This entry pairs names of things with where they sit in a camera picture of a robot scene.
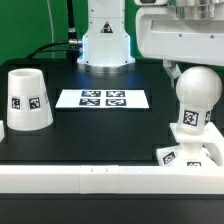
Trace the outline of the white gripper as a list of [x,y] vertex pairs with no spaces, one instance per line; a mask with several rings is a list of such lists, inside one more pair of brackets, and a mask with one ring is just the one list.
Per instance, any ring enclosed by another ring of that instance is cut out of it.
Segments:
[[174,8],[141,7],[136,35],[144,57],[164,60],[172,88],[181,75],[175,61],[224,66],[224,6],[215,8],[211,20],[179,20]]

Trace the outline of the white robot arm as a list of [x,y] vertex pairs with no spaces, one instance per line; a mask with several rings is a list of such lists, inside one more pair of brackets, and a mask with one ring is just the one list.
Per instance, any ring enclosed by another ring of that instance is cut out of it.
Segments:
[[[180,62],[224,66],[224,0],[134,0],[137,47],[159,59],[170,78]],[[134,65],[124,28],[125,0],[88,0],[88,30],[79,67],[116,73]]]

